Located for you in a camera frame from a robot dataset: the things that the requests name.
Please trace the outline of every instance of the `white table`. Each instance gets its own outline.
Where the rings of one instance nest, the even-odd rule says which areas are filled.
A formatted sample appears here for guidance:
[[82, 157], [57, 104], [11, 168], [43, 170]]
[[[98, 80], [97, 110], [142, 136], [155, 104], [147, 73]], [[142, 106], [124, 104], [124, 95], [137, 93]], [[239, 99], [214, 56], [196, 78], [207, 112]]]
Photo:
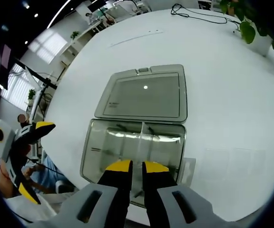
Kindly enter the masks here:
[[[98, 33], [56, 90], [46, 116], [56, 128], [42, 139], [43, 148], [83, 188], [88, 182], [79, 169], [88, 124], [109, 77], [129, 69], [182, 64], [188, 103], [184, 156], [196, 158], [191, 188], [225, 220], [256, 211], [274, 191], [274, 59], [248, 49], [235, 28], [233, 23], [213, 24], [163, 10]], [[148, 224], [145, 209], [134, 205], [127, 218]]]
[[97, 26], [101, 23], [102, 21], [100, 20], [89, 26], [88, 29], [79, 34], [73, 41], [71, 41], [71, 43], [66, 45], [63, 50], [60, 51], [60, 59], [65, 65], [69, 66], [81, 49], [92, 39], [93, 35], [90, 34], [90, 32], [92, 32], [93, 29], [100, 32]]

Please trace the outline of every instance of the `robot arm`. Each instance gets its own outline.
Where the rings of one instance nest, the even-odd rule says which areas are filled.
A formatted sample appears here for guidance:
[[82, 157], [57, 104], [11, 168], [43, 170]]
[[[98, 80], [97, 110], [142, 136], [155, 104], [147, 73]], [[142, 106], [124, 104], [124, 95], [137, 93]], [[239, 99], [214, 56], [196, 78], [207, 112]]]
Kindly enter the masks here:
[[6, 163], [7, 172], [14, 186], [22, 195], [37, 204], [40, 204], [40, 201], [21, 171], [27, 158], [20, 153], [20, 149], [28, 144], [36, 143], [54, 128], [53, 123], [38, 122], [15, 132], [0, 120], [0, 158]]

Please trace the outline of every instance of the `ceiling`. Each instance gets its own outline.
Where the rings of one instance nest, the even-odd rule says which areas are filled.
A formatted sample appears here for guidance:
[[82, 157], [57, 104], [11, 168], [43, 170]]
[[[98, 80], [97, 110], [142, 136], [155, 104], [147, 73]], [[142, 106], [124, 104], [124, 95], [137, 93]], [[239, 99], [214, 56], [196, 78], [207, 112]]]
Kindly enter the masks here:
[[[27, 50], [25, 41], [31, 42], [50, 23], [67, 0], [4, 0], [0, 1], [0, 46], [6, 43], [16, 57]], [[71, 0], [54, 23], [64, 18], [83, 0]]]

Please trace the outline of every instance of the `person's arm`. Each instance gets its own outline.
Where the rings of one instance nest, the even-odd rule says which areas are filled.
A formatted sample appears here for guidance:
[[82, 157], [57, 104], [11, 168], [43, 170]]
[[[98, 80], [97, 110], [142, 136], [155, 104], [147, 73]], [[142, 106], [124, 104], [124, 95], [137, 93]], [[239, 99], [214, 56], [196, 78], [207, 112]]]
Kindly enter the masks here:
[[11, 198], [13, 196], [13, 184], [10, 180], [9, 174], [6, 169], [6, 163], [0, 161], [0, 191], [4, 198]]

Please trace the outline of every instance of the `wall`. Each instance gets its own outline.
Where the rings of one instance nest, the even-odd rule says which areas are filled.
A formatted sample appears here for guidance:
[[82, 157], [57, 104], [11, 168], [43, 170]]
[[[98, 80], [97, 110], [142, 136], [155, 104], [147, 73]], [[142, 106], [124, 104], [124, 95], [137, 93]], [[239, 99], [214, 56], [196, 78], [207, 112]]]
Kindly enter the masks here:
[[[58, 33], [67, 43], [69, 43], [71, 42], [70, 35], [73, 31], [83, 32], [87, 28], [87, 22], [77, 12], [73, 12], [54, 26], [50, 27], [49, 30]], [[23, 55], [21, 61], [36, 72], [45, 72], [47, 74], [52, 74], [55, 77], [59, 77], [64, 69], [64, 65], [60, 62], [58, 57], [55, 57], [53, 61], [48, 64], [29, 49]]]
[[25, 111], [17, 108], [13, 104], [1, 97], [0, 99], [0, 119], [8, 123], [14, 130], [20, 128], [18, 115], [24, 114]]

